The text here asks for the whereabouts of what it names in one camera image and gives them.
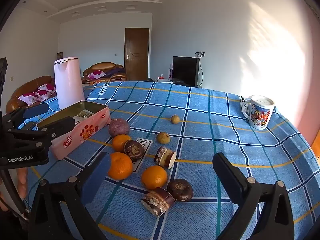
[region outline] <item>mug handle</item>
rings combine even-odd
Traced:
[[[250,117],[249,117],[249,115],[247,115],[246,112],[244,111],[244,106],[245,106],[246,103],[250,103],[250,101],[251,101],[251,99],[245,101],[244,104],[242,105],[242,114],[244,115],[244,117],[245,117],[246,119],[249,119]]]

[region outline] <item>floral pillow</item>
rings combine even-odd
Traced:
[[[25,102],[28,106],[31,106],[35,102],[43,102],[47,100],[55,91],[56,89],[53,85],[44,84],[38,87],[36,92],[23,94],[19,99]]]
[[[94,80],[94,79],[99,79],[100,77],[103,77],[105,75],[106,75],[106,73],[104,73],[103,71],[95,70],[92,73],[90,73],[88,75],[88,77],[89,77],[90,80]]]

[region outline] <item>television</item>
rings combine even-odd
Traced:
[[[172,82],[190,87],[198,86],[199,58],[173,57]]]

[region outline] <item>pink pitcher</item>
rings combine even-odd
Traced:
[[[54,62],[54,77],[60,109],[84,100],[79,59],[62,58]]]

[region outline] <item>leather armchair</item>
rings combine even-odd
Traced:
[[[42,77],[38,77],[34,80],[31,80],[27,83],[25,83],[24,85],[22,85],[21,87],[17,88],[15,90],[15,92],[13,92],[11,99],[8,101],[7,106],[6,106],[6,112],[7,114],[12,112],[13,110],[19,108],[19,107],[26,107],[28,106],[25,102],[21,101],[20,99],[18,99],[18,97],[20,97],[23,94],[26,93],[32,93],[34,91],[36,91],[36,89],[44,84],[52,84],[55,87],[55,82],[54,82],[54,78],[50,77],[50,76],[42,76]],[[51,97],[55,97],[57,95],[57,93],[53,93],[51,95]],[[32,106],[38,105],[41,102],[35,102],[34,104],[32,104]]]
[[[85,71],[83,71],[83,77],[81,78],[81,81],[83,84],[88,84],[91,82],[97,83],[97,82],[126,81],[128,79],[125,73],[114,74],[111,77],[101,77],[94,81],[90,80],[88,77],[88,75],[95,70],[102,70],[103,72],[107,72],[108,70],[111,70],[114,68],[123,68],[123,66],[112,63],[112,62],[100,62],[100,63],[94,64],[90,68],[87,68]]]

